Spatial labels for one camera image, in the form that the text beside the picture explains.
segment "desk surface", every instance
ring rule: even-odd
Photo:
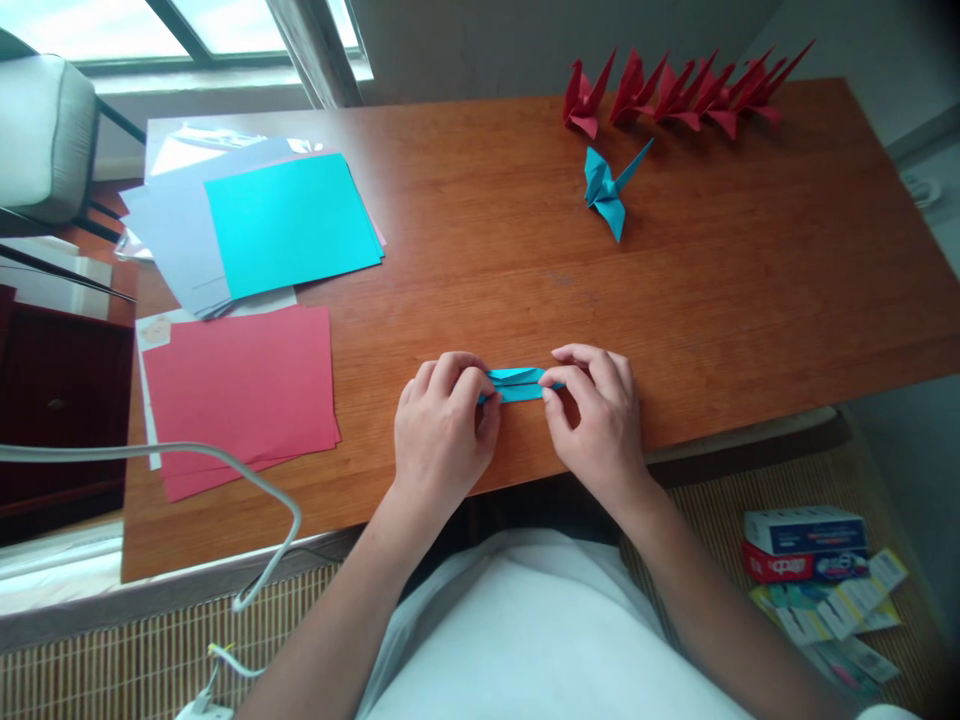
[[[388,243],[382,266],[299,289],[330,308],[343,433],[264,473],[300,503],[301,534],[369,519],[400,390],[445,350],[491,367],[548,366],[572,341],[623,353],[647,448],[960,370],[960,285],[846,84],[788,83],[775,101],[779,131],[752,121],[736,143],[602,121],[615,174],[656,137],[619,245],[583,201],[588,139],[563,127],[561,97],[206,119],[342,150]],[[154,145],[179,122],[152,121]],[[138,313],[175,307],[145,269]],[[476,492],[562,470],[541,404],[508,405]],[[169,504],[138,458],[124,522],[130,581],[277,543],[289,514],[242,481]]]

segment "window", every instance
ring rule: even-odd
[[[327,0],[351,58],[347,0]],[[0,0],[0,27],[88,74],[288,65],[266,0]]]

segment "red box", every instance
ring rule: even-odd
[[[813,578],[813,553],[767,555],[756,545],[743,541],[743,568],[757,582],[803,582]]]
[[[842,582],[869,575],[864,550],[829,550],[797,555],[768,555],[743,541],[743,567],[757,582]]]

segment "finger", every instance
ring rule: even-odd
[[[563,412],[563,402],[560,396],[554,392],[553,388],[545,387],[543,389],[543,411],[547,416],[547,427],[550,428],[550,437],[553,438],[554,445],[570,432],[570,423],[567,422],[567,415]]]
[[[617,368],[617,374],[620,376],[623,389],[626,390],[628,394],[636,394],[637,379],[633,375],[633,368],[630,367],[630,361],[623,355],[617,355],[617,353],[608,353],[608,355],[610,355],[610,359],[613,360],[613,364]]]
[[[541,385],[550,387],[554,383],[566,385],[580,407],[595,407],[604,401],[597,392],[597,386],[576,365],[561,365],[549,368],[543,373],[543,377],[540,378]]]
[[[503,395],[494,393],[483,404],[483,419],[477,428],[477,444],[484,450],[493,450],[500,434],[500,405]]]
[[[407,381],[407,384],[403,386],[403,391],[400,393],[400,407],[403,407],[410,400],[410,394],[413,391],[414,380],[411,378]]]
[[[453,392],[453,386],[460,377],[460,373],[468,367],[480,368],[486,372],[490,368],[487,364],[473,353],[468,352],[450,352],[444,353],[437,361],[437,367],[430,378],[430,387],[428,392],[439,397],[450,397]]]
[[[417,370],[417,376],[413,379],[410,397],[421,397],[427,391],[427,387],[430,385],[430,378],[433,376],[436,367],[436,360],[428,360],[420,366],[420,369]]]
[[[593,345],[571,343],[554,350],[553,356],[560,362],[573,360],[578,365],[587,363],[597,390],[608,400],[617,400],[626,395],[627,391],[621,383],[617,367],[613,364],[613,360],[610,359],[606,350],[593,347]]]
[[[478,367],[468,367],[460,374],[457,384],[450,394],[450,402],[457,407],[468,409],[471,413],[481,395],[489,397],[496,392],[493,381]]]

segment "origami crane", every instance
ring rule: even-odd
[[[707,85],[708,80],[715,80],[710,68],[713,66],[713,61],[717,57],[717,52],[719,52],[719,50],[714,50],[709,60],[700,61],[700,72],[697,73],[697,76],[693,79],[693,82],[690,83],[689,87],[686,87],[687,80],[693,74],[696,63],[690,60],[684,67],[679,78],[673,72],[670,64],[667,63],[663,69],[663,76],[660,79],[660,95],[657,98],[656,106],[647,105],[640,108],[640,112],[644,115],[650,115],[654,122],[660,122],[668,117],[676,118],[677,120],[685,122],[694,131],[700,132],[700,115],[702,113],[697,112],[697,108],[702,104],[701,91]],[[732,65],[729,70],[730,73],[733,72]],[[719,85],[711,84],[707,89],[711,93],[716,94],[722,88],[723,84],[720,83]]]
[[[593,148],[587,148],[587,164],[584,168],[587,175],[587,206],[603,215],[617,242],[620,242],[620,236],[623,234],[623,221],[627,214],[620,201],[620,191],[633,177],[651,145],[653,145],[652,138],[616,180],[613,179],[610,166],[600,153]]]
[[[773,48],[767,50],[759,60],[750,60],[747,62],[748,68],[743,77],[729,89],[725,88],[717,94],[703,108],[703,112],[706,113],[707,117],[714,120],[731,140],[735,140],[737,137],[737,116],[748,110],[767,118],[770,126],[776,128],[783,119],[783,115],[776,108],[770,107],[770,96],[793,72],[814,42],[816,41],[811,40],[810,44],[785,68],[783,68],[783,65],[787,62],[787,58],[778,61],[773,69],[767,72],[764,63],[770,53],[773,52]]]
[[[637,55],[635,49],[630,50],[627,66],[623,69],[623,76],[620,78],[617,99],[614,100],[613,110],[610,112],[610,122],[616,127],[630,127],[640,117],[641,108],[650,102],[650,98],[657,89],[657,82],[660,80],[660,74],[669,55],[670,53],[667,53],[663,56],[663,60],[657,65],[649,80],[644,82],[643,60]]]
[[[617,54],[614,48],[610,59],[597,78],[597,84],[592,88],[587,76],[583,74],[583,63],[577,60],[573,64],[573,76],[567,85],[567,95],[563,101],[563,122],[567,127],[576,125],[590,136],[591,140],[597,137],[597,107],[603,99],[607,89],[607,79],[610,77],[610,68],[613,67],[613,58]]]
[[[539,400],[543,397],[543,388],[540,378],[544,371],[540,368],[506,368],[491,370],[487,373],[493,381],[493,387],[503,396],[503,402],[522,402],[523,400]],[[553,389],[563,387],[562,383],[554,383]],[[479,403],[483,405],[487,398],[480,396]]]

